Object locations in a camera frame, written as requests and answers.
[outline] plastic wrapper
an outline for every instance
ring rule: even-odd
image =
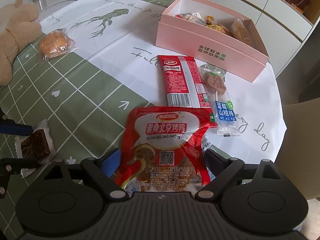
[[[39,159],[39,156],[41,156],[41,152],[34,152],[32,155],[28,156],[23,156],[22,150],[21,150],[21,144],[25,142],[25,140],[28,138],[28,136],[17,136],[15,138],[15,147],[16,147],[16,153],[17,153],[17,158],[22,159],[24,158],[31,158],[31,159],[37,159],[41,165],[47,164],[55,155],[56,155],[56,149],[54,147],[52,137],[50,134],[48,122],[46,119],[38,123],[35,127],[33,127],[33,131],[36,132],[37,130],[43,129],[45,140],[47,142],[49,154],[46,155],[44,158]],[[36,169],[21,169],[21,176],[25,178],[26,176],[30,175],[33,173]]]
[[[233,37],[255,49],[253,39],[242,20],[237,19],[231,25]]]
[[[177,14],[176,17],[180,19],[185,19],[187,21],[197,23],[203,26],[207,26],[206,21],[202,19],[201,15],[198,12],[180,13],[180,14]]]
[[[227,88],[217,70],[199,68],[215,120],[218,135],[239,135],[239,125]]]
[[[213,16],[206,15],[204,17],[204,20],[206,21],[207,25],[212,25],[212,24],[217,24],[216,20],[214,19]]]
[[[51,58],[73,52],[77,48],[74,40],[67,36],[65,28],[50,32],[37,44],[39,65]]]
[[[209,126],[203,108],[144,107],[128,116],[115,182],[135,191],[193,195],[210,182],[201,151]]]
[[[210,128],[217,127],[196,61],[186,56],[159,55],[169,106],[205,108]]]
[[[224,33],[226,35],[233,37],[232,33],[228,30],[228,28],[226,28],[225,26],[223,26],[221,24],[212,24],[212,25],[208,25],[208,27],[217,31],[217,32],[221,32],[221,33]]]

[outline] pink box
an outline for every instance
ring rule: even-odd
[[[236,19],[243,19],[258,50],[226,34],[175,16],[188,12],[211,15],[229,30]],[[172,3],[159,22],[156,46],[197,58],[250,82],[259,76],[269,60],[251,19],[208,0],[176,0]],[[204,53],[205,48],[209,48],[208,54]]]

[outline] red logo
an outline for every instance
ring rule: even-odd
[[[179,117],[176,113],[164,113],[164,114],[158,114],[157,119],[160,121],[172,121]]]
[[[164,62],[165,65],[176,65],[178,62],[174,61],[174,60],[166,60]]]

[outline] chair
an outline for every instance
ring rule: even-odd
[[[283,106],[287,131],[275,161],[304,197],[320,197],[320,98]]]

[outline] plush toy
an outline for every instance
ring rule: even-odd
[[[0,33],[0,86],[6,86],[10,83],[12,63],[15,57],[28,44],[41,36],[41,25],[35,22],[38,17],[39,8],[37,5],[17,6],[5,29]]]

